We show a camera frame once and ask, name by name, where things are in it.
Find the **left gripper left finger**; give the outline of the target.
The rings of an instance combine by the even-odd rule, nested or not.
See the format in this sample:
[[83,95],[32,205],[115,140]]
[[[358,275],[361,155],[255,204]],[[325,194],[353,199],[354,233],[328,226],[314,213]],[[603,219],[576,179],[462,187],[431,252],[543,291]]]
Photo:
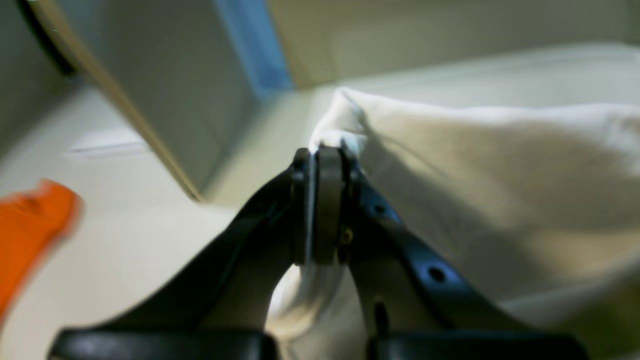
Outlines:
[[65,328],[50,360],[278,360],[265,332],[272,293],[303,257],[310,152],[263,185],[178,274],[123,314]]

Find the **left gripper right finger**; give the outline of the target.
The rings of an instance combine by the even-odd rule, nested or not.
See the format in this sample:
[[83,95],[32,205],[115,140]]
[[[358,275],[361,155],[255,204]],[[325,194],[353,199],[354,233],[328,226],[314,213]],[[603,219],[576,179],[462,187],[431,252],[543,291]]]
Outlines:
[[368,333],[368,360],[587,360],[571,335],[535,330],[490,303],[409,231],[352,154],[313,163],[313,261],[345,264]]

